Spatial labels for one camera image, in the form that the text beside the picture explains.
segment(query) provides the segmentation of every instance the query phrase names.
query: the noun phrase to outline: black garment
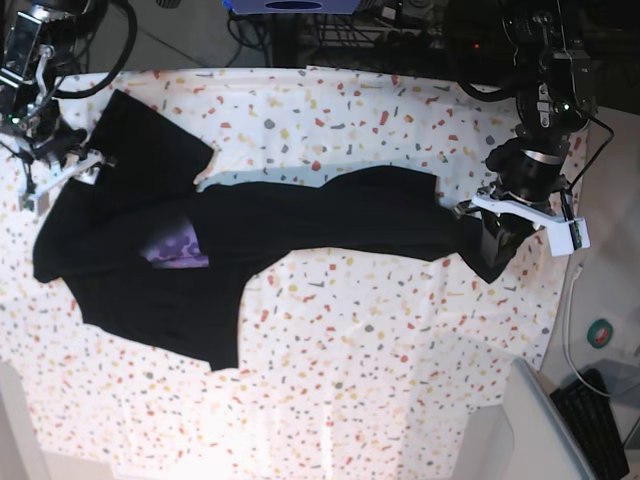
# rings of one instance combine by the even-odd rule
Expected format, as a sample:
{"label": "black garment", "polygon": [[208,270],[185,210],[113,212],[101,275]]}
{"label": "black garment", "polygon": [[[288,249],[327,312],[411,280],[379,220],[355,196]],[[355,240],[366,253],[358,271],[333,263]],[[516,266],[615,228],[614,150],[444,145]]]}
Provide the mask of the black garment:
{"label": "black garment", "polygon": [[[131,102],[122,94],[113,101]],[[100,123],[111,122],[108,110]],[[238,365],[245,284],[292,250],[331,246],[427,261],[458,252],[488,282],[504,269],[484,264],[479,220],[457,221],[436,204],[431,175],[379,167],[317,189],[247,183],[196,194],[192,179],[210,152],[184,132],[179,152],[164,150],[158,144],[173,141],[172,129],[154,135],[153,155],[133,146],[138,136],[116,129],[116,170],[96,186],[68,182],[40,232],[34,275],[41,282],[62,277],[85,323],[217,370]],[[131,183],[135,175],[139,184]],[[185,217],[209,267],[153,269],[139,252]]]}

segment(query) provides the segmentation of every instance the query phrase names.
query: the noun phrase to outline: blue object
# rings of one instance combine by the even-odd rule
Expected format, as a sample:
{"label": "blue object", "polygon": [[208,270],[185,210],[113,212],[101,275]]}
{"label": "blue object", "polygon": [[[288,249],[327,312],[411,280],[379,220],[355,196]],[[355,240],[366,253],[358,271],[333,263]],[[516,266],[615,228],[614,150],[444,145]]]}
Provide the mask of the blue object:
{"label": "blue object", "polygon": [[224,0],[239,15],[251,13],[353,13],[360,0]]}

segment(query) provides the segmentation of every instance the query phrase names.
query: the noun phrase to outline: terrazzo pattern tablecloth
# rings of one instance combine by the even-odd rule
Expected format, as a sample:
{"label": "terrazzo pattern tablecloth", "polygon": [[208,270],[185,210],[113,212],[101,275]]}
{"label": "terrazzo pattern tablecloth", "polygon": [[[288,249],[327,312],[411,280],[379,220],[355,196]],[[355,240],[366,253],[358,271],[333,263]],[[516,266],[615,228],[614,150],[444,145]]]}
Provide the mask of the terrazzo pattern tablecloth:
{"label": "terrazzo pattern tablecloth", "polygon": [[[437,175],[453,205],[491,181],[484,159],[517,123],[512,102],[447,82],[347,71],[146,72],[113,87],[216,149],[203,186],[318,186],[393,164]],[[110,94],[63,102],[65,117],[95,125]],[[572,142],[569,176],[585,157],[584,135]],[[501,402],[513,356],[539,367],[547,347],[567,259],[541,232],[493,285],[457,255],[295,252],[246,286],[240,368],[210,372],[83,325],[61,281],[33,280],[41,220],[16,211],[4,150],[0,167],[0,360],[22,375],[49,451],[153,478],[446,478],[469,414]]]}

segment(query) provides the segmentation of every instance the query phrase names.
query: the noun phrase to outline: purple fabric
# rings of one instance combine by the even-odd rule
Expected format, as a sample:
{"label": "purple fabric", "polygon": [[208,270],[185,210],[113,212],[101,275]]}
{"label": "purple fabric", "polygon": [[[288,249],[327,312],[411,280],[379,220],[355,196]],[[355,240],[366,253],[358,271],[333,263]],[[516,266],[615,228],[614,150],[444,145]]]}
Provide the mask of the purple fabric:
{"label": "purple fabric", "polygon": [[142,256],[153,264],[153,268],[184,269],[206,268],[209,257],[200,251],[198,237],[186,219],[160,233],[142,251]]}

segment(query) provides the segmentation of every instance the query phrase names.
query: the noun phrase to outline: white cable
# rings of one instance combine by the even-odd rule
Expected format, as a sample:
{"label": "white cable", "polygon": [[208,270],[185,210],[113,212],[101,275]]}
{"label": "white cable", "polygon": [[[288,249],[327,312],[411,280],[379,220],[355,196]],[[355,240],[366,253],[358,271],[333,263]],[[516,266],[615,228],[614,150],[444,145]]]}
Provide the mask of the white cable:
{"label": "white cable", "polygon": [[565,309],[564,309],[565,314],[562,318],[562,327],[563,327],[562,328],[562,350],[564,352],[564,358],[567,360],[567,363],[571,367],[571,370],[573,370],[573,373],[575,373],[576,377],[578,377],[578,380],[580,380],[584,384],[584,386],[587,387],[589,390],[607,398],[619,397],[620,395],[624,395],[625,393],[630,392],[631,390],[639,386],[640,381],[632,384],[631,386],[625,388],[620,392],[606,393],[594,387],[589,382],[587,382],[587,380],[578,371],[575,364],[573,363],[573,359],[571,358],[571,349],[569,345],[569,339],[570,339],[570,333],[571,333],[571,304],[573,303],[573,289],[576,285],[576,280],[580,278],[580,275],[582,274],[583,269],[584,269],[584,265],[582,263],[580,263],[576,267],[575,271],[573,272],[573,277],[571,277],[571,283],[569,284],[569,291],[567,293],[567,299],[566,299]]}

